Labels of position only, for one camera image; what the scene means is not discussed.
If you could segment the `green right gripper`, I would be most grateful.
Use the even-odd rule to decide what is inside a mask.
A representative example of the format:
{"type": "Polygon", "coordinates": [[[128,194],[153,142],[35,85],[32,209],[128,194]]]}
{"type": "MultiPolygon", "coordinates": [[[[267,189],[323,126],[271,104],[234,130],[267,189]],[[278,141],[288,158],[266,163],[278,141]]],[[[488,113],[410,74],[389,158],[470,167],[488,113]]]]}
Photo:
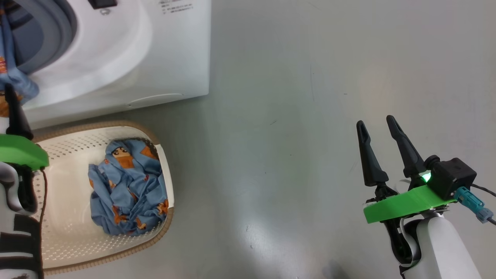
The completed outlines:
{"type": "MultiPolygon", "coordinates": [[[[404,133],[395,117],[388,115],[386,122],[391,137],[398,145],[404,164],[404,176],[412,180],[423,180],[421,174],[426,171],[424,160],[404,133]]],[[[387,173],[381,169],[377,157],[372,150],[370,135],[365,124],[363,121],[358,121],[356,125],[364,184],[367,187],[385,185],[389,178],[387,173]]],[[[390,196],[382,201],[368,204],[364,207],[363,213],[367,223],[373,224],[375,222],[407,217],[411,214],[417,214],[454,202],[455,200],[453,198],[446,201],[443,200],[429,186],[424,185],[399,195],[390,196]]]]}

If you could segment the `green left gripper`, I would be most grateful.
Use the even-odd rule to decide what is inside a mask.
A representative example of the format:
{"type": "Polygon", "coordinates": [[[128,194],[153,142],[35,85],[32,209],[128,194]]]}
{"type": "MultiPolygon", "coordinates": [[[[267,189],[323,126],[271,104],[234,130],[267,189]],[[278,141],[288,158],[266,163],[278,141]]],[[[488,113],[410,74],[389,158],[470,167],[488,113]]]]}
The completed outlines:
{"type": "Polygon", "coordinates": [[[9,127],[0,135],[0,161],[26,165],[31,170],[49,166],[48,154],[32,142],[33,133],[14,87],[5,85],[5,100],[9,106],[9,127]]]}

